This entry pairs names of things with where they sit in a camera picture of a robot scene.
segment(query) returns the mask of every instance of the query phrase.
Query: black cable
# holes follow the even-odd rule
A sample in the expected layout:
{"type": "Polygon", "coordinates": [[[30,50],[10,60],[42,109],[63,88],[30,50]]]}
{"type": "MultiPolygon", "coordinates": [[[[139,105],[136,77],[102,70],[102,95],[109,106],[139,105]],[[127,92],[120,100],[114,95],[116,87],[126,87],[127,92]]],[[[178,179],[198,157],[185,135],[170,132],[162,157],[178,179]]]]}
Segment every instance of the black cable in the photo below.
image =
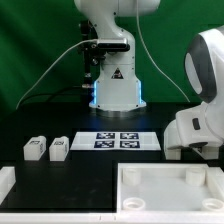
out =
{"type": "MultiPolygon", "coordinates": [[[[80,94],[71,94],[71,93],[70,94],[58,94],[57,96],[76,96],[76,95],[80,95],[80,94]]],[[[28,96],[21,101],[19,107],[21,107],[25,101],[35,98],[35,97],[39,97],[39,96],[52,96],[52,93],[40,93],[40,94],[28,96]]]]}
{"type": "Polygon", "coordinates": [[[72,90],[72,89],[82,89],[81,86],[69,86],[69,87],[66,87],[66,88],[63,88],[63,89],[60,89],[58,90],[57,92],[53,93],[47,100],[46,102],[51,102],[55,97],[57,97],[58,95],[60,95],[61,93],[64,93],[64,92],[67,92],[69,90],[72,90]]]}

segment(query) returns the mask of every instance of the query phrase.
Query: white robot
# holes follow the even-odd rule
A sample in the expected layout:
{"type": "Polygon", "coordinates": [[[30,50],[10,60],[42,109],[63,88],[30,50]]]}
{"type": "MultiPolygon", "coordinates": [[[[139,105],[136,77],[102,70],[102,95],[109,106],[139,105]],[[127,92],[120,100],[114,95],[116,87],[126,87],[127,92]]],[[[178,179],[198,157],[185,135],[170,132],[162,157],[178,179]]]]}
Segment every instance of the white robot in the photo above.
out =
{"type": "MultiPolygon", "coordinates": [[[[145,108],[141,82],[135,75],[135,39],[115,23],[117,16],[136,16],[137,1],[75,0],[75,4],[94,26],[97,47],[107,51],[90,108],[109,117],[130,116],[145,108]]],[[[139,0],[139,15],[155,11],[159,4],[160,0],[139,0]]]]}
{"type": "Polygon", "coordinates": [[[218,159],[224,141],[224,27],[199,33],[191,43],[185,69],[202,104],[179,111],[164,133],[167,159],[179,160],[193,148],[204,159],[218,159]]]}

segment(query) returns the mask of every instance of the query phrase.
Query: white plastic block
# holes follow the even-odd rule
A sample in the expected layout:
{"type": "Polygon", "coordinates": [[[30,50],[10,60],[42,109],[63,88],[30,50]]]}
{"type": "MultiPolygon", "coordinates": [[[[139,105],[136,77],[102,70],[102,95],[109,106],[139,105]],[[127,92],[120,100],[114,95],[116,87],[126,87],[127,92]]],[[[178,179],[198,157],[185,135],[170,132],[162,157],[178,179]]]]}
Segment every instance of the white plastic block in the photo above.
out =
{"type": "Polygon", "coordinates": [[[16,182],[15,168],[3,167],[0,170],[0,204],[3,202],[9,191],[16,182]]]}
{"type": "Polygon", "coordinates": [[[206,170],[192,166],[186,169],[186,183],[190,186],[201,187],[205,184],[206,170]]]}
{"type": "Polygon", "coordinates": [[[33,137],[23,149],[25,160],[38,161],[46,151],[46,138],[44,136],[33,137]]]}
{"type": "Polygon", "coordinates": [[[50,161],[64,161],[69,151],[67,137],[55,138],[50,146],[50,161]]]}
{"type": "Polygon", "coordinates": [[[141,169],[127,167],[123,169],[123,183],[129,186],[136,186],[141,183],[141,169]]]}

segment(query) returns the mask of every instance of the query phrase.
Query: warning label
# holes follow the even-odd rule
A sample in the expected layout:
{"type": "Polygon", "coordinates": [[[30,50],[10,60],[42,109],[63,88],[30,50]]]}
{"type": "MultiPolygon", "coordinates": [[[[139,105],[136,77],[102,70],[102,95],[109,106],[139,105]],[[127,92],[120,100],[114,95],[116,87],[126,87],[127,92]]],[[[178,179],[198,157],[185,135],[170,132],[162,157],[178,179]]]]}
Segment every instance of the warning label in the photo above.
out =
{"type": "Polygon", "coordinates": [[[119,68],[117,68],[116,71],[114,72],[112,79],[124,79],[119,68]]]}

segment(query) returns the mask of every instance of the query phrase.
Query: small white cube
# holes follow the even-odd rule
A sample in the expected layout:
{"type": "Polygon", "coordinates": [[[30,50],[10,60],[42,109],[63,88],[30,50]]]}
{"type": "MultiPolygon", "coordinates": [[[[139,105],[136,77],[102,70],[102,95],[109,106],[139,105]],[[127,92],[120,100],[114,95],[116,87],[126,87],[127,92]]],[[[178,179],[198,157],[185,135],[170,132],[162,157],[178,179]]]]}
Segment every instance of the small white cube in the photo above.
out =
{"type": "Polygon", "coordinates": [[[46,151],[46,138],[44,136],[33,137],[23,149],[25,160],[38,161],[46,151]]]}
{"type": "Polygon", "coordinates": [[[50,161],[65,161],[69,151],[69,139],[67,137],[55,138],[49,151],[50,161]]]}

